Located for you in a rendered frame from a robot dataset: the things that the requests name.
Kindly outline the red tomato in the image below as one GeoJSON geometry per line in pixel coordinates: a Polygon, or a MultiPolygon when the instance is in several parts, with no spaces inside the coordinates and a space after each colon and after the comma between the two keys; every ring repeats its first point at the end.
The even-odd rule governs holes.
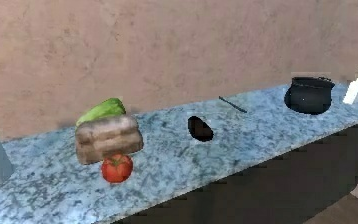
{"type": "Polygon", "coordinates": [[[127,180],[133,171],[133,161],[128,155],[116,154],[105,158],[101,165],[103,178],[109,183],[127,180]]]}

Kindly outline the black oval object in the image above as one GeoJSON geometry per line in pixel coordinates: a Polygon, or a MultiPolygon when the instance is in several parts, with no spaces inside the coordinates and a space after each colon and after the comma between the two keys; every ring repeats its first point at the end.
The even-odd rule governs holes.
{"type": "Polygon", "coordinates": [[[211,141],[214,136],[211,127],[197,116],[188,119],[188,130],[194,139],[202,142],[211,141]]]}

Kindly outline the blue marble kitchen counter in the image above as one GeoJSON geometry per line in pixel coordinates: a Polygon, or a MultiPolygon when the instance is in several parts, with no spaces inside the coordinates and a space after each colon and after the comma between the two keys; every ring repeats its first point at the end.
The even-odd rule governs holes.
{"type": "Polygon", "coordinates": [[[0,186],[0,224],[109,224],[358,124],[358,103],[343,102],[344,84],[317,116],[288,109],[286,91],[225,98],[248,113],[215,99],[137,115],[144,147],[121,184],[106,182],[99,165],[78,162],[72,127],[7,141],[15,171],[0,186]],[[191,116],[211,127],[211,141],[190,135],[191,116]]]}

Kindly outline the thin black utensil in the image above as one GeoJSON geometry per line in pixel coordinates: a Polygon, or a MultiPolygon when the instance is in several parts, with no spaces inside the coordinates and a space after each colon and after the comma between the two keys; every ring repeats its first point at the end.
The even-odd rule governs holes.
{"type": "Polygon", "coordinates": [[[233,104],[232,102],[228,101],[227,99],[225,99],[225,98],[223,98],[223,97],[221,97],[221,96],[219,96],[218,98],[219,98],[220,100],[222,100],[223,102],[229,104],[231,107],[235,108],[236,110],[238,110],[238,111],[240,111],[240,112],[242,112],[242,113],[248,113],[246,110],[244,110],[243,108],[241,108],[241,107],[239,107],[239,106],[233,104]]]}

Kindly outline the green lettuce head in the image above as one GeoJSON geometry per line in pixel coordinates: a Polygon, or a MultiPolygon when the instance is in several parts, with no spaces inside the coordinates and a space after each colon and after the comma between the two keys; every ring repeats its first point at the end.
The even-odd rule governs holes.
{"type": "Polygon", "coordinates": [[[86,121],[93,121],[108,116],[124,115],[125,113],[125,107],[119,98],[109,98],[81,115],[76,121],[75,126],[78,127],[86,121]]]}

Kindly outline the brown bread loaf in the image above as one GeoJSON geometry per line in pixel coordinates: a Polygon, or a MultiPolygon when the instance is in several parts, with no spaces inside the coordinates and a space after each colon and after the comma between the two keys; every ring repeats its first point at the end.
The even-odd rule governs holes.
{"type": "Polygon", "coordinates": [[[75,146],[78,161],[88,165],[115,154],[138,152],[144,142],[137,120],[118,115],[80,124],[75,131],[75,146]]]}

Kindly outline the black cooking pot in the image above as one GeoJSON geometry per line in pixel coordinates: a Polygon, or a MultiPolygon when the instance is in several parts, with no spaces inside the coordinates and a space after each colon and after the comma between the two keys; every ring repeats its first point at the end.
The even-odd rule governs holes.
{"type": "Polygon", "coordinates": [[[331,107],[334,86],[326,77],[293,77],[284,103],[289,109],[303,114],[325,113],[331,107]]]}

